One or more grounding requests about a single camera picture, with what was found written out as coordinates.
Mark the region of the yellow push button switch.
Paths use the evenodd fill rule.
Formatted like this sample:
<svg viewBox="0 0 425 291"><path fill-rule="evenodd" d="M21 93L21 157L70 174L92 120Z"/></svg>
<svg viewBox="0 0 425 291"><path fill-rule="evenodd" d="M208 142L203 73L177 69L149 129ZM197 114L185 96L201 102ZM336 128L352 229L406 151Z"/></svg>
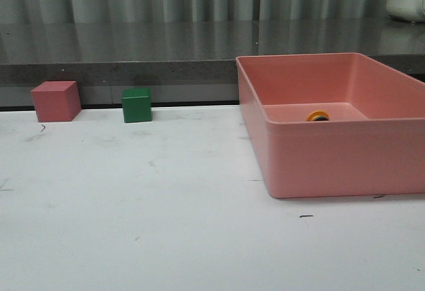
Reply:
<svg viewBox="0 0 425 291"><path fill-rule="evenodd" d="M330 116L326 111L323 110L316 110L311 112L307 118L307 122L318 122L318 121L329 121Z"/></svg>

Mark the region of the dark grey counter shelf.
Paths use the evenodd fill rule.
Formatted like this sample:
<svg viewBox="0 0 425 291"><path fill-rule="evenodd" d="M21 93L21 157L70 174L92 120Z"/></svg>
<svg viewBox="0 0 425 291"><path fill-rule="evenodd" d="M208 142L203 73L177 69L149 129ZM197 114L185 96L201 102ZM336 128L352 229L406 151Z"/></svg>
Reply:
<svg viewBox="0 0 425 291"><path fill-rule="evenodd" d="M238 56L359 52L424 78L424 25L392 19L63 23L1 26L1 106L32 106L47 80L74 80L84 108L127 88L154 104L235 104Z"/></svg>

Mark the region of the green cube block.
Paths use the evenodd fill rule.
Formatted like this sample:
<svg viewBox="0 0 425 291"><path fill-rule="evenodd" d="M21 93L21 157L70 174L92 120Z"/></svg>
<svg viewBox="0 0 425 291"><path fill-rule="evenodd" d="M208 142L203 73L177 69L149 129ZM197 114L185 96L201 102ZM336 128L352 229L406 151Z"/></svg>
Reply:
<svg viewBox="0 0 425 291"><path fill-rule="evenodd" d="M131 88L122 93L125 123L152 121L151 93L148 88Z"/></svg>

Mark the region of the pink cube block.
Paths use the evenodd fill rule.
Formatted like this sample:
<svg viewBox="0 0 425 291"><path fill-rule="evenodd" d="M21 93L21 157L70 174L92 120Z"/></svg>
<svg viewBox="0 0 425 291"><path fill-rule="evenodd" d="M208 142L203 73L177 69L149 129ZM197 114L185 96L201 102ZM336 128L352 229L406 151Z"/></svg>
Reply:
<svg viewBox="0 0 425 291"><path fill-rule="evenodd" d="M46 81L31 90L39 122L70 122L82 110L77 81Z"/></svg>

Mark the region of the pink plastic bin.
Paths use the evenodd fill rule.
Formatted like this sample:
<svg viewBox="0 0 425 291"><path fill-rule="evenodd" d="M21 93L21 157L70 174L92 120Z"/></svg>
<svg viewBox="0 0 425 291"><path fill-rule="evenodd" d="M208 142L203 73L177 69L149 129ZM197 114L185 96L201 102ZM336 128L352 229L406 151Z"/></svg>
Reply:
<svg viewBox="0 0 425 291"><path fill-rule="evenodd" d="M240 56L240 109L275 198L424 192L424 83L355 52ZM316 110L329 121L307 122Z"/></svg>

